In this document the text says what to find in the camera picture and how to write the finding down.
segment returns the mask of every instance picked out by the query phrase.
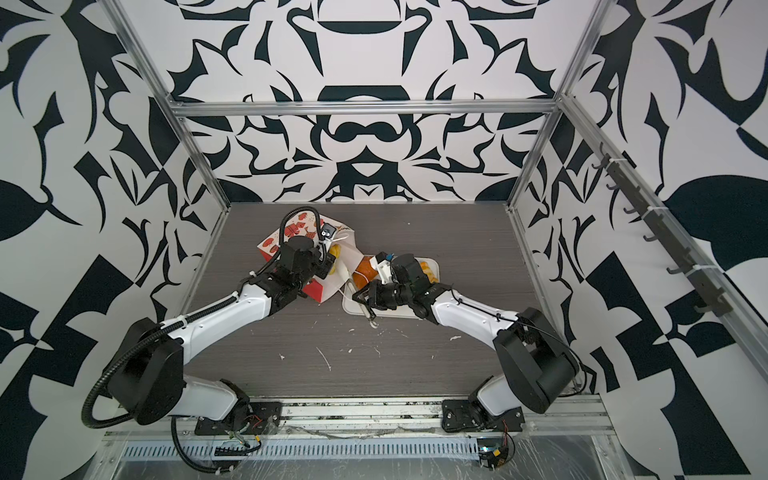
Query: table surface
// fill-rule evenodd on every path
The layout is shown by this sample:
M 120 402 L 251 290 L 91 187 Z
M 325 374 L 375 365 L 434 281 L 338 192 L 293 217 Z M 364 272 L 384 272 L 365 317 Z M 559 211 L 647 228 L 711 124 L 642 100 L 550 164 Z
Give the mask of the table surface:
M 264 260 L 257 245 L 295 206 L 234 204 L 192 308 L 232 293 L 258 270 Z M 462 295 L 504 310 L 538 308 L 501 203 L 315 207 L 353 228 L 363 253 L 430 257 L 439 264 L 440 281 L 455 284 Z M 299 298 L 208 347 L 185 373 L 228 379 L 252 396 L 273 397 L 468 395 L 501 373 L 495 351 L 465 333 L 383 317 L 373 329 L 364 317 L 345 313 L 341 299 L 340 293 L 323 304 Z

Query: black and white wallpaper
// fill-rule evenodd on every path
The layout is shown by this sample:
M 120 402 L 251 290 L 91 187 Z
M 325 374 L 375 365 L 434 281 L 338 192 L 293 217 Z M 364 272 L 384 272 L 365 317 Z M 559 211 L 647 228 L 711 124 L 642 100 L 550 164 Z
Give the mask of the black and white wallpaper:
M 763 316 L 765 18 L 759 0 L 619 0 L 574 90 Z M 597 162 L 563 120 L 518 205 L 589 388 L 640 478 L 768 478 L 768 386 Z
M 543 114 L 188 119 L 231 201 L 506 200 Z
M 123 0 L 178 101 L 554 95 L 595 0 Z
M 0 122 L 2 477 L 63 478 L 101 440 L 86 393 L 177 314 L 220 210 L 94 0 L 2 3 Z

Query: red and white paper bag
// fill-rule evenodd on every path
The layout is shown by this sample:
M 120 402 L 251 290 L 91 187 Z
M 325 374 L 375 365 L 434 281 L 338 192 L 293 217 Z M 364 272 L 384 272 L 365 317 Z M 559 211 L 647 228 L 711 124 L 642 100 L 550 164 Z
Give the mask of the red and white paper bag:
M 336 235 L 333 241 L 332 250 L 338 250 L 336 255 L 336 263 L 331 269 L 331 273 L 321 280 L 317 276 L 314 276 L 309 285 L 304 287 L 304 293 L 311 296 L 318 303 L 325 302 L 334 293 L 339 291 L 347 281 L 351 272 L 355 271 L 355 268 L 362 261 L 362 253 L 357 250 L 355 246 L 355 231 L 346 226 L 344 223 L 337 222 L 333 218 L 324 217 L 320 215 L 320 227 L 325 222 L 330 223 L 336 227 Z M 275 230 L 259 245 L 259 250 L 264 256 L 265 260 L 272 258 L 272 255 L 277 252 L 278 244 L 278 230 Z M 291 218 L 286 224 L 285 238 L 286 240 L 294 235 L 304 235 L 314 240 L 315 245 L 318 245 L 318 235 L 315 228 L 315 216 L 314 214 L 302 212 Z

